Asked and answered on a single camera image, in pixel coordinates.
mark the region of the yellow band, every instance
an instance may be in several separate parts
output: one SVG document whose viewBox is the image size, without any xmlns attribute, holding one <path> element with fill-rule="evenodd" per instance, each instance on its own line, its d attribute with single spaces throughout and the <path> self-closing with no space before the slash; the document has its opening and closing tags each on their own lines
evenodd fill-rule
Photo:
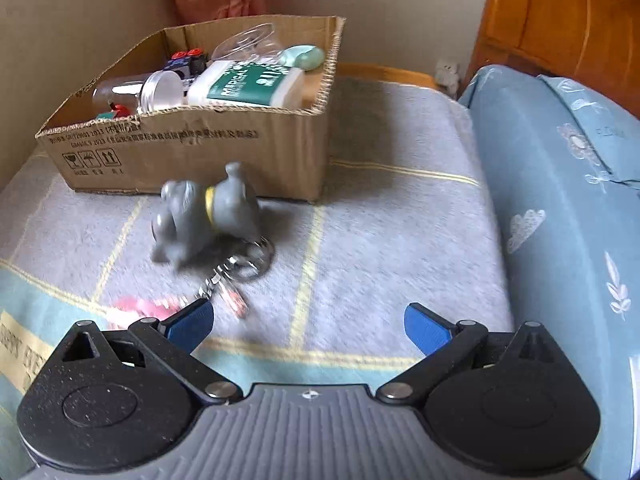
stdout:
<svg viewBox="0 0 640 480">
<path fill-rule="evenodd" d="M 212 227 L 216 228 L 216 223 L 213 219 L 213 197 L 216 195 L 216 186 L 207 187 L 207 190 L 204 192 L 204 203 L 205 208 L 207 209 L 207 216 L 209 217 L 209 222 L 211 222 Z"/>
</svg>

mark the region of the clear plastic packaging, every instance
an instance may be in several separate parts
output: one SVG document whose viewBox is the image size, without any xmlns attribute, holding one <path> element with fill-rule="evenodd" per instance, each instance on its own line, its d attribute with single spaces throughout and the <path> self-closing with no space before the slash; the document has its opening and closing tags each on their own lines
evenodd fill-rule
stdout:
<svg viewBox="0 0 640 480">
<path fill-rule="evenodd" d="M 277 64 L 282 50 L 273 23 L 263 23 L 220 43 L 211 54 L 211 60 Z"/>
<path fill-rule="evenodd" d="M 171 71 L 107 79 L 94 89 L 94 113 L 110 111 L 110 103 L 123 105 L 133 113 L 166 110 L 184 104 L 184 88 L 180 76 Z"/>
</svg>

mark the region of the gray toy figurine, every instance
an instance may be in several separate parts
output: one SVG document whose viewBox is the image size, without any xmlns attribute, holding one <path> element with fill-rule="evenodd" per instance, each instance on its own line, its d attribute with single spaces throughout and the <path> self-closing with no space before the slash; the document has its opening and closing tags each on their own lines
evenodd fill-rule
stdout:
<svg viewBox="0 0 640 480">
<path fill-rule="evenodd" d="M 190 180 L 169 181 L 162 186 L 162 210 L 151 224 L 156 240 L 151 260 L 185 264 L 217 236 L 232 235 L 260 241 L 260 209 L 239 162 L 226 165 L 226 180 L 205 187 Z"/>
</svg>

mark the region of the cardboard box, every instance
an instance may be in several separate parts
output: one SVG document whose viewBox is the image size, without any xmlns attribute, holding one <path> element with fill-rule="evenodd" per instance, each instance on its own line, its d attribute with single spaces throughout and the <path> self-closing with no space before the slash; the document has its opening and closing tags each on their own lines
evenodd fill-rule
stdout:
<svg viewBox="0 0 640 480">
<path fill-rule="evenodd" d="M 284 47 L 314 44 L 326 52 L 324 66 L 305 75 L 304 109 L 183 107 L 94 118 L 92 94 L 99 81 L 160 70 L 178 50 L 211 53 L 226 38 L 267 22 Z M 259 196 L 316 200 L 327 163 L 326 107 L 343 26 L 335 16 L 250 16 L 166 28 L 67 98 L 36 138 L 75 190 L 159 192 L 167 180 L 215 184 L 225 177 L 225 164 L 238 160 Z"/>
</svg>

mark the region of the wall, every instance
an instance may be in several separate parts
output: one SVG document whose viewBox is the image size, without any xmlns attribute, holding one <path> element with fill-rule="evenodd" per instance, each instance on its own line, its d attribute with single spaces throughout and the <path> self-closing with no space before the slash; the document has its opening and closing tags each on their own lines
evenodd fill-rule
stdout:
<svg viewBox="0 0 640 480">
<path fill-rule="evenodd" d="M 0 0 L 0 189 L 69 94 L 175 24 L 173 0 Z"/>
<path fill-rule="evenodd" d="M 484 0 L 267 0 L 270 12 L 347 17 L 341 61 L 434 73 L 448 57 L 464 74 Z"/>
</svg>

